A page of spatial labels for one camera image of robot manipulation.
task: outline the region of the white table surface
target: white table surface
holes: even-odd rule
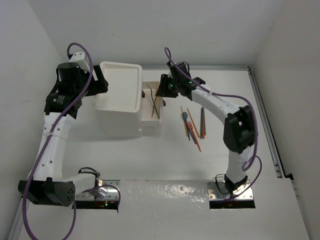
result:
[[[144,70],[144,81],[159,81],[167,70]],[[276,177],[266,135],[262,126],[254,92],[247,71],[193,70],[191,75],[204,79],[219,93],[247,97],[257,113],[259,143],[258,155],[263,161],[263,176]],[[75,124],[72,126],[63,161],[63,177],[77,174],[81,167],[97,169],[103,178],[126,180],[208,180],[225,173],[228,167],[228,149],[223,142],[224,127],[206,111],[205,139],[197,146],[189,142],[181,118],[181,106],[189,108],[200,128],[200,108],[186,97],[166,98],[160,136],[132,139],[110,139],[99,128],[93,109],[95,97],[83,99]],[[244,106],[239,99],[232,102]],[[249,174],[256,174],[258,162]]]
[[[162,70],[144,70],[144,81],[159,81]],[[188,141],[180,106],[199,124],[200,106],[187,98],[166,99],[160,136],[107,138],[97,125],[94,97],[83,100],[63,162],[64,177],[92,167],[105,179],[119,179],[121,204],[115,210],[78,210],[69,239],[119,240],[307,240],[307,231],[291,182],[277,178],[247,71],[193,70],[213,90],[247,97],[257,113],[258,155],[263,161],[253,186],[255,209],[209,209],[206,181],[225,173],[228,151],[223,125],[206,112],[202,152]],[[241,100],[232,100],[244,105]],[[248,171],[253,178],[258,162]],[[61,239],[72,222],[71,209],[30,204],[28,219],[39,239]],[[22,227],[19,240],[29,239]]]

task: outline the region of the white enclosure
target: white enclosure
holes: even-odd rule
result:
[[[0,1],[0,239],[7,239],[10,234],[21,197],[18,183],[27,178],[35,161],[46,96],[56,81],[57,65],[67,61],[66,47],[71,42],[84,45],[95,64],[109,61],[165,66],[168,60],[164,47],[169,47],[175,61],[187,61],[191,66],[250,66],[255,81],[246,70],[242,71],[247,74],[246,78],[243,73],[235,74],[237,71],[213,74],[204,68],[192,71],[195,76],[202,75],[211,81],[212,89],[238,91],[254,101],[255,108],[260,107],[259,129],[263,134],[259,136],[259,154],[264,156],[264,168],[253,188],[255,210],[207,212],[204,181],[227,167],[223,161],[226,149],[221,137],[210,136],[207,139],[210,142],[203,145],[202,155],[196,148],[179,155],[188,148],[189,142],[185,137],[180,139],[184,129],[175,123],[174,113],[168,114],[171,112],[164,108],[163,114],[167,116],[163,118],[165,128],[160,137],[150,141],[142,137],[133,146],[126,141],[106,140],[96,125],[94,97],[88,97],[83,100],[79,121],[71,130],[66,145],[63,174],[74,175],[79,167],[90,162],[93,167],[100,168],[105,174],[103,177],[122,180],[123,215],[100,212],[101,221],[89,231],[92,234],[83,235],[84,227],[98,215],[80,211],[70,239],[112,237],[125,240],[139,229],[139,234],[132,239],[303,240],[308,239],[303,220],[310,239],[319,239],[319,12],[317,0]],[[159,69],[152,73],[142,69],[149,81],[159,81],[158,74],[160,77],[164,73]],[[262,101],[258,91],[254,94],[255,82]],[[197,109],[194,103],[181,97],[174,102],[170,99],[168,103],[174,105],[167,109],[177,107],[177,114],[181,104],[190,106],[193,111]],[[213,116],[210,120],[214,123],[208,125],[210,130],[222,136],[221,123]],[[278,155],[273,136],[268,135],[268,121],[284,171],[294,177],[295,191],[288,178],[277,178],[273,161],[277,162]],[[172,126],[179,130],[173,132]],[[164,140],[168,149],[163,154],[165,159],[160,158],[162,152],[158,147],[140,152],[140,155],[130,155],[119,145],[123,143],[136,151],[135,146],[152,148],[153,143],[162,146]],[[112,152],[113,159],[104,158],[110,155],[104,150]],[[256,171],[255,165],[249,176],[252,178]],[[188,195],[187,199],[172,197],[170,190],[155,188],[173,185],[184,185],[198,192]],[[143,198],[147,200],[149,211],[139,201]],[[59,237],[63,237],[71,223],[68,211],[37,207],[32,205],[29,210],[32,228],[37,228],[41,219],[47,218],[43,231],[35,230],[40,239],[48,239],[44,235],[50,230],[48,223],[54,225],[55,231],[61,230]],[[109,230],[116,229],[126,219],[128,231],[95,235],[110,218],[114,221]],[[241,222],[246,218],[251,227]],[[136,220],[135,224],[130,224],[130,220]],[[225,235],[230,224],[234,228]],[[28,239],[24,229],[21,239]]]

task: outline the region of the orange stick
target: orange stick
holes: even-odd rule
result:
[[[194,128],[192,127],[192,124],[191,124],[191,122],[190,122],[190,121],[188,121],[188,126],[189,126],[189,128],[190,128],[190,130],[191,130],[191,132],[192,132],[192,134],[193,134],[193,136],[194,136],[194,139],[195,139],[196,145],[198,146],[198,149],[199,149],[199,151],[201,152],[201,148],[200,148],[200,145],[199,145],[198,139],[196,138],[196,135],[195,135],[195,132],[194,132]]]
[[[194,126],[195,132],[196,132],[198,138],[200,138],[200,134],[199,134],[199,132],[198,132],[198,129],[197,129],[196,125],[195,125],[195,122],[194,122],[194,120],[193,120],[193,118],[192,118],[192,116],[191,116],[191,113],[190,113],[190,111],[189,111],[188,108],[187,108],[187,111],[188,111],[189,116],[190,116],[190,118],[191,118],[191,122],[192,122],[192,124],[193,124],[193,126]]]
[[[186,125],[185,121],[183,121],[183,125],[184,125],[184,129],[185,129],[185,135],[188,137],[188,129],[187,129],[187,125]]]

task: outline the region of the chopstick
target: chopstick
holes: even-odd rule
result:
[[[186,126],[186,130],[187,130],[187,133],[188,133],[187,137],[188,137],[188,139],[189,139],[189,141],[190,141],[190,129],[189,129],[189,127],[188,127],[187,119],[184,118],[184,115],[183,115],[183,114],[181,114],[181,117],[182,117],[183,122],[184,122],[184,124],[185,124],[185,126]]]
[[[194,136],[194,137],[192,137],[192,139],[193,139],[194,143],[198,146],[199,151],[201,152],[201,148],[200,148],[198,139],[197,139],[197,137],[195,135],[194,128],[192,127],[192,124],[191,124],[190,121],[188,121],[188,126],[189,126],[189,129],[190,129],[192,135]]]
[[[156,109],[157,98],[158,98],[158,96],[156,96],[155,99],[154,99],[154,105],[153,105],[153,108],[152,108],[151,118],[153,118],[153,116],[154,116],[154,112],[155,112],[155,109]]]
[[[203,115],[202,115],[202,108],[200,109],[200,139],[202,139],[202,128],[203,128]]]
[[[181,106],[181,114],[184,114],[184,110],[182,109],[182,106]],[[184,129],[185,129],[185,135],[188,137],[188,129],[187,129],[187,125],[186,125],[185,121],[183,121],[183,125],[184,125]]]
[[[205,132],[206,132],[206,121],[205,121],[205,108],[202,107],[201,108],[201,113],[202,113],[202,131],[201,131],[201,134],[202,134],[202,138],[204,139],[205,138]]]
[[[154,96],[152,95],[152,88],[148,84],[147,84],[147,87],[150,89],[151,99],[152,99],[153,107],[155,108],[156,115],[160,119],[160,116],[159,116],[159,113],[158,113],[158,110],[157,110],[157,107],[156,107],[156,103],[155,103],[155,100],[154,100]]]
[[[189,109],[188,109],[188,108],[186,108],[186,110],[187,110],[187,111],[188,111],[188,113],[189,113],[189,116],[190,116],[190,118],[191,118],[191,122],[192,122],[193,127],[194,127],[195,132],[196,132],[196,135],[198,136],[198,138],[200,138],[200,135],[199,135],[198,129],[197,129],[197,127],[196,127],[196,125],[195,125],[195,122],[194,122],[194,120],[193,120],[193,118],[192,118],[192,116],[191,116],[191,113],[190,113],[190,111],[189,111]]]

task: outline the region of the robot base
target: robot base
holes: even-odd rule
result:
[[[250,181],[233,191],[234,195],[242,193],[248,186]],[[252,188],[250,187],[240,196],[230,201],[224,201],[230,198],[225,188],[224,180],[210,180],[207,182],[210,209],[255,209],[255,201]]]
[[[98,180],[98,186],[106,184],[120,190],[120,180]],[[77,209],[118,210],[119,194],[111,187],[101,187],[99,190],[76,195],[75,203]]]

